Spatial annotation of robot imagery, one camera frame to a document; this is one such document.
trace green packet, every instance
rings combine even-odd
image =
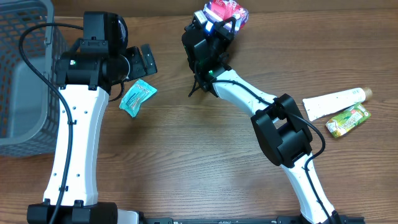
[[[356,103],[354,106],[344,110],[341,114],[332,117],[326,123],[326,127],[335,138],[338,138],[365,122],[370,117],[370,112],[365,109],[361,103]]]

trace plastic basket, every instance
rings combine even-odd
[[[53,19],[49,0],[0,1],[0,155],[21,157],[55,150],[58,98],[18,51],[19,37],[28,27]],[[29,60],[52,83],[55,61],[67,48],[56,27],[35,30],[24,42]]]

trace snack packet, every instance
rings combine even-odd
[[[209,3],[205,4],[203,13],[208,21],[212,23],[235,17],[235,34],[244,27],[249,19],[249,11],[234,0],[211,0]],[[225,24],[224,27],[231,30],[232,22]]]
[[[148,100],[157,90],[146,83],[138,80],[122,98],[119,108],[127,111],[133,118],[138,114],[141,103]]]
[[[365,109],[361,103],[356,103],[354,106],[344,110],[341,114],[332,117],[326,123],[326,127],[333,137],[338,138],[365,122],[370,117],[370,112]]]

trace wooden table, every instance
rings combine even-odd
[[[149,43],[158,89],[136,119],[110,103],[99,141],[100,201],[147,217],[267,218],[298,215],[299,202],[280,167],[261,152],[249,118],[210,93],[188,98],[193,74],[182,47],[190,16],[126,19],[129,45]],[[82,25],[82,20],[62,21]],[[62,29],[72,43],[81,31]],[[372,118],[346,137],[326,137],[315,160],[328,199],[341,214],[397,223],[398,10],[252,14],[230,48],[230,65],[249,83],[302,99],[369,86]],[[113,88],[113,96],[119,88]],[[314,135],[314,151],[321,144]],[[0,157],[0,223],[25,223],[39,203],[53,155]]]

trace teal packet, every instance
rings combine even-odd
[[[141,104],[156,92],[157,90],[144,80],[138,80],[124,95],[119,108],[127,111],[133,118],[135,118]]]

